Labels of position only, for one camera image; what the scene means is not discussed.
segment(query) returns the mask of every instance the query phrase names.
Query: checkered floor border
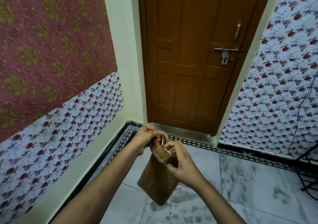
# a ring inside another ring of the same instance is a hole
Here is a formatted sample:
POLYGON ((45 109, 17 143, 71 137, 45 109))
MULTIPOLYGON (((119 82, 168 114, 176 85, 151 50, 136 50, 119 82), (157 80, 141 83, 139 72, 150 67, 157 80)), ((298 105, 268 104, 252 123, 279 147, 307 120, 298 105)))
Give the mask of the checkered floor border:
MULTIPOLYGON (((125 134, 125 136, 123 137, 122 141, 118 144, 117 148, 114 150, 113 154, 111 155, 111 157, 109 158, 106 166, 112 161, 112 159, 128 144, 128 140, 130 138, 130 136, 134 133, 137 132, 139 129, 139 126, 133 126, 131 127, 131 129, 125 134)), ((268 159, 263 159, 263 158, 259 158, 256 156, 252 156, 251 154, 244 154, 244 153, 238 153, 235 151, 231 151, 231 150, 225 150, 225 149, 221 149, 221 148, 217 148, 217 147, 213 147, 211 145, 207 145, 201 142, 196 142, 190 139, 186 139, 186 138, 181 138, 178 136, 174 136, 174 135, 168 135, 169 139, 171 140, 180 140, 183 144, 186 145, 190 145, 190 146, 195 146, 198 148, 202 148, 202 149, 206 149, 206 150, 211 150, 211 151, 215 151, 221 154, 226 154, 229 156, 233 156, 233 157, 237 157, 237 158, 241 158, 241 159, 246 159, 246 160, 250 160, 253 162, 258 162, 267 166, 273 166, 273 167, 277 167, 277 168, 281 168, 284 170, 289 170, 289 171, 293 171, 292 168, 284 163, 280 163, 280 162, 275 162, 275 161, 271 161, 268 159)))

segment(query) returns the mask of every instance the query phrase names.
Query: electrical cord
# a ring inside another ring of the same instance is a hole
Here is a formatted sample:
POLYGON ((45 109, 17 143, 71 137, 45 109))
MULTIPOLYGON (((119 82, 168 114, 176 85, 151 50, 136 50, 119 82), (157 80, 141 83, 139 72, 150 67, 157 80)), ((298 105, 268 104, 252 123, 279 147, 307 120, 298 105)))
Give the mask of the electrical cord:
POLYGON ((298 124, 299 124, 299 113, 300 113, 301 105, 302 105, 302 104, 304 103, 304 101, 305 101, 307 98, 309 98, 309 96, 311 95, 317 75, 318 75, 318 69, 317 69, 317 71, 316 71, 316 74, 315 74, 315 76, 314 76, 314 78, 313 78, 313 80, 312 80, 310 86, 309 86, 309 89, 308 89, 308 92, 307 92, 306 96, 304 97, 304 99, 302 100, 302 102, 301 102, 301 103, 298 105, 298 107, 297 107, 298 110, 297 110, 296 129, 295 129, 295 132, 294 132, 293 137, 292 137, 292 142, 290 143, 290 145, 289 145, 289 147, 288 147, 288 155, 291 156, 291 157, 293 157, 294 159, 296 159, 296 158, 292 155, 292 153, 290 152, 290 149, 291 149, 292 145, 293 145, 294 142, 295 142, 295 137, 296 137, 296 133, 297 133, 297 130, 298 130, 298 124))

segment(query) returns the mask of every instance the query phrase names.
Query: door frame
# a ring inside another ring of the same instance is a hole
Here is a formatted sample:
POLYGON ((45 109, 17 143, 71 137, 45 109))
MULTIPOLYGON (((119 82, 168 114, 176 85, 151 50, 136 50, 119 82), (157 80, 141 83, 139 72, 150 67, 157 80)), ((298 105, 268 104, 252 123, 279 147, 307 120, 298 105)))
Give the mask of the door frame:
MULTIPOLYGON (((148 41, 147 41, 147 20, 146 20, 146 2, 145 0, 139 1, 139 18, 140 18, 140 31, 141 31, 141 46, 142 46, 142 58, 143 58, 143 69, 145 77, 145 91, 146 91, 146 106, 147 106, 147 117, 148 122, 152 122, 151 116, 151 102, 150 102, 150 87, 149 87, 149 54, 148 54, 148 41)), ((251 47, 252 41, 254 39, 256 30, 260 23, 261 17, 263 15, 264 9, 267 5, 268 0, 257 0, 247 32, 245 34, 241 52, 238 55, 237 61, 233 68, 228 86, 226 88, 225 94, 223 96, 221 106, 219 108, 217 117, 214 121, 213 128, 210 135, 215 136, 223 120, 223 116, 228 107, 230 98, 232 96, 234 87, 237 84, 238 77, 241 73, 242 66, 245 62, 246 56, 251 47)))

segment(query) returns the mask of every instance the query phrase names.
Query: brown cloth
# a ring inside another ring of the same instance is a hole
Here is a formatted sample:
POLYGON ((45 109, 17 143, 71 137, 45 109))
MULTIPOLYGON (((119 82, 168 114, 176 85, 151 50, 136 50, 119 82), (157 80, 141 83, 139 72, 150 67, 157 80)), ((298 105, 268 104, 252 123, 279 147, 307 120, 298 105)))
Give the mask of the brown cloth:
MULTIPOLYGON (((162 158, 165 159, 165 155, 167 155, 168 152, 161 147, 161 145, 168 142, 169 137, 166 133, 160 131, 159 135, 160 138, 153 139, 150 144, 153 145, 152 150, 155 150, 159 156, 162 156, 164 150, 166 154, 163 154, 162 158)), ((177 155, 173 150, 166 161, 166 164, 168 163, 178 167, 177 155)), ((151 154, 149 162, 138 181, 138 186, 141 187, 154 202, 162 206, 169 199, 177 185, 178 180, 168 171, 165 164, 159 162, 155 155, 151 154)))

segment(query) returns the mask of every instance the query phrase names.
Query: hand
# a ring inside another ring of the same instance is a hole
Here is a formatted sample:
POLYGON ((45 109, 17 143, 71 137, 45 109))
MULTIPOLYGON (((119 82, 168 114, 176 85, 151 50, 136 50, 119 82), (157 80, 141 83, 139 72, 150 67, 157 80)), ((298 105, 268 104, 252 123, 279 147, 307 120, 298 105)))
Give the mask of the hand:
POLYGON ((138 130, 131 140, 131 144, 136 147, 138 155, 143 154, 144 149, 149 146, 154 137, 158 137, 158 132, 153 126, 143 126, 138 130))
POLYGON ((181 141, 170 141, 163 147, 167 150, 171 150, 174 147, 179 161, 178 168, 173 167, 171 164, 167 164, 167 169, 180 182, 191 187, 192 189, 200 186, 205 178, 201 174, 196 164, 193 162, 190 154, 187 152, 181 141))

